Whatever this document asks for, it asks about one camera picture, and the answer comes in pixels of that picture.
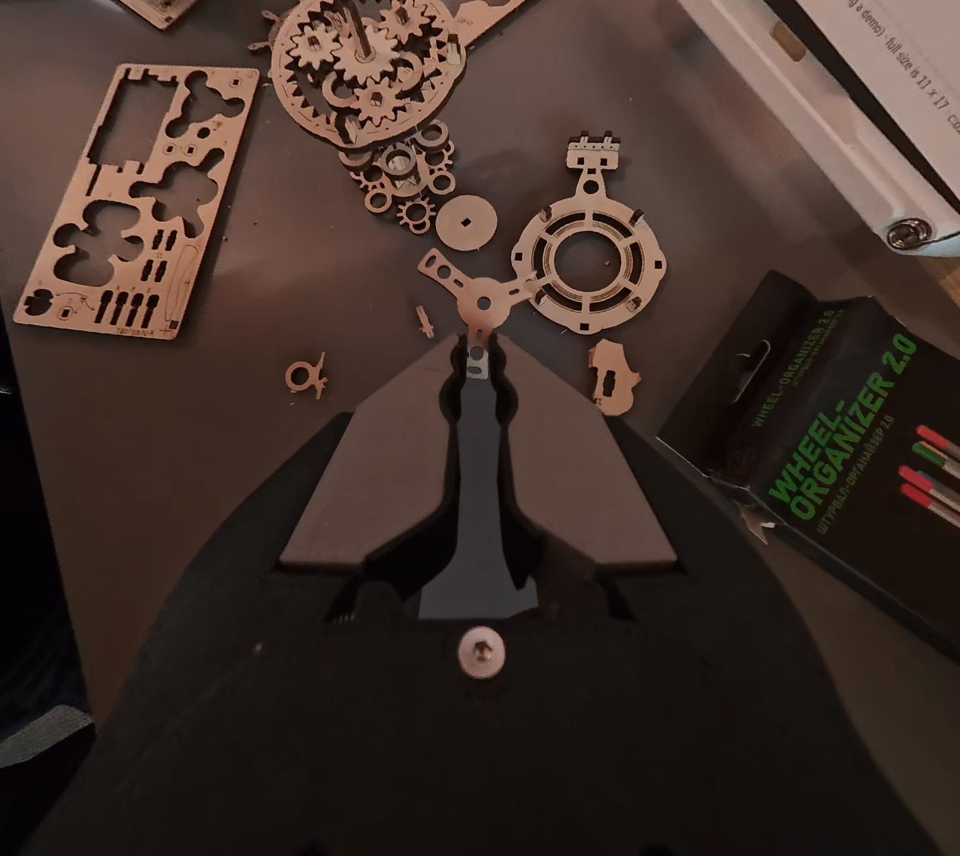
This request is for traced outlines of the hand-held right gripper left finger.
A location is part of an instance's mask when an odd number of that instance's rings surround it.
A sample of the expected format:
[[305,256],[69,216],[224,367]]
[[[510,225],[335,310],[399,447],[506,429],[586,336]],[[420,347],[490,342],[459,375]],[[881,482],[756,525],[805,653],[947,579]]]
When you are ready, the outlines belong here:
[[437,519],[459,469],[462,339],[451,335],[358,405],[279,562],[359,572]]

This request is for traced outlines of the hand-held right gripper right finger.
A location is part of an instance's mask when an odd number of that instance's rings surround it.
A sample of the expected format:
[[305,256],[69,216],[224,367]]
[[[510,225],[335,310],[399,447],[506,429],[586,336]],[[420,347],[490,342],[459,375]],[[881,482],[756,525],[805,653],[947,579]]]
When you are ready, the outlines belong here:
[[677,553],[605,418],[510,339],[490,344],[503,555],[517,588],[672,569]]

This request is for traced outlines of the three-arm wooden part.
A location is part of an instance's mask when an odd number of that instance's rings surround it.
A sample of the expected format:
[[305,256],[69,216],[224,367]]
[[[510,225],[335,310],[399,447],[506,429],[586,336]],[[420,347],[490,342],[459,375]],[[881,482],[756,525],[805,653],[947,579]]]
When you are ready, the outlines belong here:
[[489,340],[507,320],[512,308],[538,290],[536,272],[521,271],[514,280],[500,282],[490,277],[461,273],[442,253],[429,250],[417,270],[438,282],[456,298],[457,309],[467,327],[465,373],[468,378],[489,378]]

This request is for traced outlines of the round wooden frame with tab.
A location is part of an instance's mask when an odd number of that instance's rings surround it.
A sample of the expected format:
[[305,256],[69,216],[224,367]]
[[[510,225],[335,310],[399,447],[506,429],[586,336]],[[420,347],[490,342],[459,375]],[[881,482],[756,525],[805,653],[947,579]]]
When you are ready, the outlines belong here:
[[[583,131],[567,144],[565,165],[580,173],[573,195],[541,209],[513,246],[517,276],[531,279],[530,303],[544,317],[582,336],[629,322],[654,298],[667,273],[664,252],[643,212],[611,198],[605,173],[619,163],[620,139]],[[619,266],[604,287],[587,290],[559,269],[562,245],[592,234],[616,249]]]

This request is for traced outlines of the black model kit box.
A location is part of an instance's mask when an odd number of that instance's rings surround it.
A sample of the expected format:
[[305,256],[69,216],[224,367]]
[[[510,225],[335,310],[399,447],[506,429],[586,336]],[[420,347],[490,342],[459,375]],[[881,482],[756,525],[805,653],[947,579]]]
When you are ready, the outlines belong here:
[[958,358],[769,272],[658,439],[958,662]]

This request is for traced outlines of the small wooden piece with holes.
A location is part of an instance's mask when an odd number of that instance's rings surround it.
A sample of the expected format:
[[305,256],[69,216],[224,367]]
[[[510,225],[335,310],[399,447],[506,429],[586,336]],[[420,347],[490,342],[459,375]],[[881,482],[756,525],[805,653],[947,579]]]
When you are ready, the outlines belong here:
[[629,412],[635,402],[635,387],[642,379],[630,368],[624,347],[600,340],[589,350],[587,366],[595,373],[592,400],[600,412],[607,418]]

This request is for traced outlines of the small wooden loop piece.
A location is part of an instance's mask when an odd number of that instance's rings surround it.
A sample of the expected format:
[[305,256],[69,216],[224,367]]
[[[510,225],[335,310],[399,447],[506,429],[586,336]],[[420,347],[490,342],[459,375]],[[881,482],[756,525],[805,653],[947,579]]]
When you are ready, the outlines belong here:
[[324,394],[329,378],[325,371],[326,353],[319,355],[316,363],[306,360],[294,361],[284,374],[284,382],[292,394],[304,391],[313,391],[315,399],[320,400]]

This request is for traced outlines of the large punched-out wooden sheet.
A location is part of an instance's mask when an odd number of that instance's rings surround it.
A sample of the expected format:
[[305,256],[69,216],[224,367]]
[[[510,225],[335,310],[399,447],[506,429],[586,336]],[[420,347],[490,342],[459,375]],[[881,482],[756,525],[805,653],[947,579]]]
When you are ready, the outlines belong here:
[[[171,341],[180,334],[229,184],[259,72],[245,67],[120,63],[11,316],[23,325]],[[125,85],[167,99],[144,158],[111,163],[106,134]],[[90,259],[97,218],[119,212],[97,282],[67,278]]]

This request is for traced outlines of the round wooden gear assembly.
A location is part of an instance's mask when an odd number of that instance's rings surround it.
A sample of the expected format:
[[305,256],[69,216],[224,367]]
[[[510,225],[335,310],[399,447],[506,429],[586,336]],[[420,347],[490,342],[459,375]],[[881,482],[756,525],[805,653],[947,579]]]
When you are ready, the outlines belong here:
[[269,78],[304,130],[350,151],[435,115],[466,70],[442,0],[298,0],[275,30]]

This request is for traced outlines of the wooden disc with square hole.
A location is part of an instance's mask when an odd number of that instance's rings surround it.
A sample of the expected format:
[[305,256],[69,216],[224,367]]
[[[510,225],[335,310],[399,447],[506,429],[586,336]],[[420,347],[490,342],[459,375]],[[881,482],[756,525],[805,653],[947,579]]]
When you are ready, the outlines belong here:
[[479,250],[495,235],[498,215],[483,197],[461,194],[445,202],[437,213],[435,230],[452,250]]

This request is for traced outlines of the cluster of small wooden rings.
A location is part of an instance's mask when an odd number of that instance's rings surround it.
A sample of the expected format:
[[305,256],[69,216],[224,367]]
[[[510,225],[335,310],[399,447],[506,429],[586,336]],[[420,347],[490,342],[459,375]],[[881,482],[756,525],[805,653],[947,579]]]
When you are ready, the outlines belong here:
[[455,146],[449,127],[434,119],[379,149],[340,151],[342,166],[364,194],[366,209],[394,215],[416,235],[425,234],[438,202],[453,194]]

